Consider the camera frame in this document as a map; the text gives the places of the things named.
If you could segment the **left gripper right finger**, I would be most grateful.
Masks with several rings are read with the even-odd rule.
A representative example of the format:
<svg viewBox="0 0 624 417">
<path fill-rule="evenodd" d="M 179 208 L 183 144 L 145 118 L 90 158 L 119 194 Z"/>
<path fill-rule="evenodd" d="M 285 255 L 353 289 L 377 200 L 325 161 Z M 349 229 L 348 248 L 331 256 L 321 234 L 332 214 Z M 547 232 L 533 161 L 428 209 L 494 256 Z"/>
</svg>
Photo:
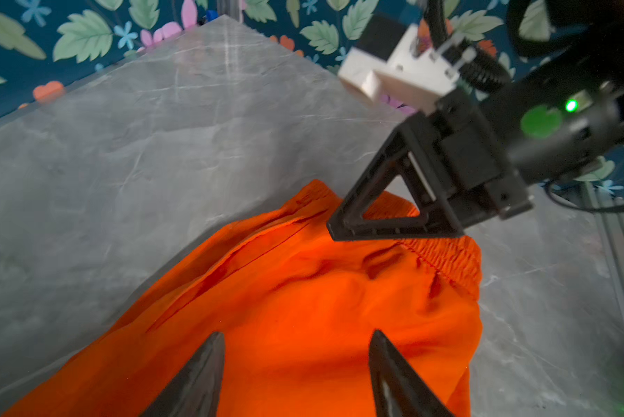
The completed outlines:
<svg viewBox="0 0 624 417">
<path fill-rule="evenodd" d="M 370 340 L 369 371 L 377 416 L 453 416 L 381 330 Z"/>
</svg>

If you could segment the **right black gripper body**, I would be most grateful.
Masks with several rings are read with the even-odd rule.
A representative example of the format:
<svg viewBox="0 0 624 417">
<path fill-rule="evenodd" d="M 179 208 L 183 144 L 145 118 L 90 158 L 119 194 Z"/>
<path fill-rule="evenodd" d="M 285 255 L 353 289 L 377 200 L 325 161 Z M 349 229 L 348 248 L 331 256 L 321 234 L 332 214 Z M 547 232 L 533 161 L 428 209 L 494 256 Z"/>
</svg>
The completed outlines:
<svg viewBox="0 0 624 417">
<path fill-rule="evenodd" d="M 410 117 L 420 184 L 412 229 L 467 229 L 493 218 L 508 220 L 534 208 L 520 172 L 507 157 L 478 105 L 455 90 L 434 111 Z"/>
</svg>

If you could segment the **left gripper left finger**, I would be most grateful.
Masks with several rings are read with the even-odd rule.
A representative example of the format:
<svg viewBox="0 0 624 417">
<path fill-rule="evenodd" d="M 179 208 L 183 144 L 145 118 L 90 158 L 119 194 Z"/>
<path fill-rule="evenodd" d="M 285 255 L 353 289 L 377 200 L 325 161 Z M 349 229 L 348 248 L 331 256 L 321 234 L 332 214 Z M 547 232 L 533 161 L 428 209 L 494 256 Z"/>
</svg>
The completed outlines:
<svg viewBox="0 0 624 417">
<path fill-rule="evenodd" d="M 212 333 L 142 416 L 217 415 L 225 363 L 225 338 Z"/>
</svg>

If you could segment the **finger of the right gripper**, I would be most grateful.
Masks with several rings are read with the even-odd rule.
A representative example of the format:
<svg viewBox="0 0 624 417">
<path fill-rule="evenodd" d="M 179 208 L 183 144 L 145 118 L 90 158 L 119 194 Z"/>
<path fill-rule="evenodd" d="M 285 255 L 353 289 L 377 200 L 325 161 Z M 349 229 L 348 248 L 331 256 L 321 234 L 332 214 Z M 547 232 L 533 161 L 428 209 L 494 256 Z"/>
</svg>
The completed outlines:
<svg viewBox="0 0 624 417">
<path fill-rule="evenodd" d="M 399 126 L 327 222 L 336 242 L 458 238 L 463 226 L 431 147 L 435 130 Z"/>
</svg>

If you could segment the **orange shorts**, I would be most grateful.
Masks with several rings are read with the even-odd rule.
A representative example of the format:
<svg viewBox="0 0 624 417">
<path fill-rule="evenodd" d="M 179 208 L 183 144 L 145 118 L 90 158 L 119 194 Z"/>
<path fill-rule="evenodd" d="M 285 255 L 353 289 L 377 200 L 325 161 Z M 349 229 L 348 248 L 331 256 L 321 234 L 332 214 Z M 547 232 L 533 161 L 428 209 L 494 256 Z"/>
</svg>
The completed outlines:
<svg viewBox="0 0 624 417">
<path fill-rule="evenodd" d="M 140 415 L 220 332 L 221 416 L 372 416 L 376 330 L 454 415 L 470 415 L 480 247 L 337 243 L 326 224 L 340 201 L 313 181 L 279 210 L 220 229 L 8 415 Z"/>
</svg>

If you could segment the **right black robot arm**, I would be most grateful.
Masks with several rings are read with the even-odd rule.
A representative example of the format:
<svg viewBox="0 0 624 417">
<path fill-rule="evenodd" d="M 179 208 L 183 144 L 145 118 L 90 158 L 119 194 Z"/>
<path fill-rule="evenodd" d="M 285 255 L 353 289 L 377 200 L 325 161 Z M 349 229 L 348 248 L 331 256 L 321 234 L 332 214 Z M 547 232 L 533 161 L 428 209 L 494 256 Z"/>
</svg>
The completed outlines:
<svg viewBox="0 0 624 417">
<path fill-rule="evenodd" d="M 624 3 L 548 1 L 566 33 L 520 33 L 528 2 L 508 4 L 514 50 L 548 62 L 519 81 L 422 1 L 415 25 L 374 15 L 338 76 L 360 97 L 413 109 L 329 219 L 333 240 L 456 238 L 533 208 L 529 187 L 579 177 L 624 144 Z"/>
</svg>

